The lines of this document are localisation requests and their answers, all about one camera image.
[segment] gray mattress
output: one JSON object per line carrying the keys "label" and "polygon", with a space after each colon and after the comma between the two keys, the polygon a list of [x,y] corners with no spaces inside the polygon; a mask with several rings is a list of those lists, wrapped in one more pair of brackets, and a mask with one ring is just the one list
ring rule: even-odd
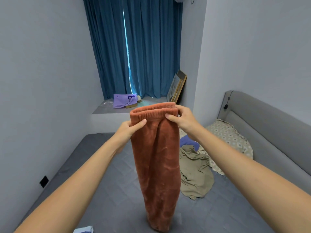
{"label": "gray mattress", "polygon": [[[111,136],[105,133],[84,137],[27,215]],[[204,198],[193,201],[180,194],[170,232],[273,232],[226,176],[213,174],[215,183]],[[109,165],[78,227],[89,225],[95,233],[154,232],[146,220],[130,143]]]}

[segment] cable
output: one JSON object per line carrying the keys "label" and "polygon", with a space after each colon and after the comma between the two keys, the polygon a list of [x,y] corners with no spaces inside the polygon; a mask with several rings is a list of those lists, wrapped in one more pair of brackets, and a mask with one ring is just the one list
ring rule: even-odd
{"label": "cable", "polygon": [[233,92],[234,92],[234,91],[232,91],[232,92],[230,93],[230,96],[228,97],[227,104],[224,106],[224,109],[225,109],[225,110],[228,108],[228,102],[229,102],[230,97],[231,97],[231,94],[232,94]]}

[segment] bed headboard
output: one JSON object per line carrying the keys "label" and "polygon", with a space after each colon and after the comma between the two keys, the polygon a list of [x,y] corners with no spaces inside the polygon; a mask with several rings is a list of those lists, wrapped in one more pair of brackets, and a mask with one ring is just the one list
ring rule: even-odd
{"label": "bed headboard", "polygon": [[239,91],[225,93],[218,118],[248,139],[254,160],[311,194],[311,126]]}

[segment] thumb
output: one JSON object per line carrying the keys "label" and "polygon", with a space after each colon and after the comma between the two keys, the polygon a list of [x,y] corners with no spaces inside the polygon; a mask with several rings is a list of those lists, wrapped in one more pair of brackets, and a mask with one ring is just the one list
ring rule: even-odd
{"label": "thumb", "polygon": [[141,129],[145,124],[147,123],[146,119],[143,119],[139,123],[135,124],[134,126],[131,126],[132,132],[136,132],[137,130]]}
{"label": "thumb", "polygon": [[176,117],[176,116],[174,116],[174,115],[172,115],[172,114],[165,114],[165,117],[169,120],[169,121],[172,121],[172,122],[174,122],[174,123],[177,123],[178,124],[178,122],[179,122],[179,117]]}

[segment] curtain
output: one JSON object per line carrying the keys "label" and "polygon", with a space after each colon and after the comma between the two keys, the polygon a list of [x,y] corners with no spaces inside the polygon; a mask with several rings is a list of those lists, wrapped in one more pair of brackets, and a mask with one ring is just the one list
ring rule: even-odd
{"label": "curtain", "polygon": [[83,0],[105,99],[131,94],[122,0]]}
{"label": "curtain", "polygon": [[166,96],[180,67],[182,4],[123,0],[133,93]]}

